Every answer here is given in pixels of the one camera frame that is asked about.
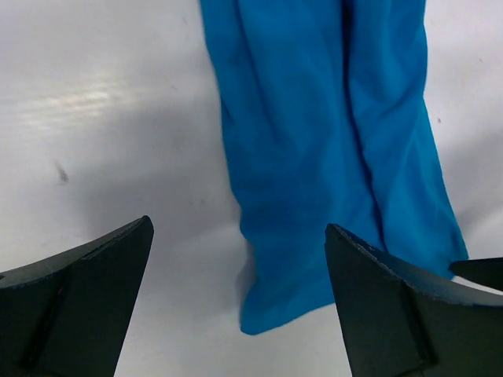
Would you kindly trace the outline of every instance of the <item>white surface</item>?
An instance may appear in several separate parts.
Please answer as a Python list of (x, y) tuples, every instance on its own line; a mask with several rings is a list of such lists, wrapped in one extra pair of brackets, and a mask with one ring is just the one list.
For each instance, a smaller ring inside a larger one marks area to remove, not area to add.
[[(448, 189), (471, 256), (502, 255), (503, 2), (428, 6)], [(118, 377), (350, 375), (334, 306), (238, 330), (247, 253), (196, 0), (0, 0), (0, 56), (0, 271), (149, 214)]]

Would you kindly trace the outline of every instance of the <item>blue cloth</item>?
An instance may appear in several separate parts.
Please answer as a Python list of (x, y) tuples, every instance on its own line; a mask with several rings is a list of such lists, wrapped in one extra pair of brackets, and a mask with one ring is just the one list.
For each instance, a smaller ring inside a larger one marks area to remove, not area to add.
[(201, 9), (257, 268), (241, 330), (259, 334), (334, 301), (328, 223), (451, 277), (467, 251), (423, 100), (424, 1), (201, 0)]

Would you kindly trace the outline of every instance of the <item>dark spot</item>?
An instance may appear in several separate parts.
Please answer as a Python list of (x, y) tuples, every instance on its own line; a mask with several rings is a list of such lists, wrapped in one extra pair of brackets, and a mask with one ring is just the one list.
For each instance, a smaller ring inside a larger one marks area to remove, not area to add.
[(56, 164), (57, 173), (60, 176), (60, 183), (66, 185), (68, 183), (68, 174), (64, 171), (63, 167), (59, 163)]

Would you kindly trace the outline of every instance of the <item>blue towel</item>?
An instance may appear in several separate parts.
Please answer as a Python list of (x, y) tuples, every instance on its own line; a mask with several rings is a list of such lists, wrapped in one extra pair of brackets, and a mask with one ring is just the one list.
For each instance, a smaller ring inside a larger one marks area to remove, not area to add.
[(467, 251), (423, 93), (424, 0), (201, 0), (256, 335), (333, 303), (328, 223), (451, 278)]

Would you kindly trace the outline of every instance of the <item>white table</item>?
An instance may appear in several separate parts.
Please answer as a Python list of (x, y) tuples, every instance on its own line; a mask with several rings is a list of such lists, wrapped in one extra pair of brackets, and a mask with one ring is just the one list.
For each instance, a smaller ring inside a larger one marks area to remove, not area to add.
[[(428, 7), (448, 189), (472, 257), (502, 255), (503, 2)], [(148, 214), (118, 377), (350, 375), (335, 306), (238, 330), (249, 270), (197, 0), (0, 0), (0, 56), (0, 271)]]

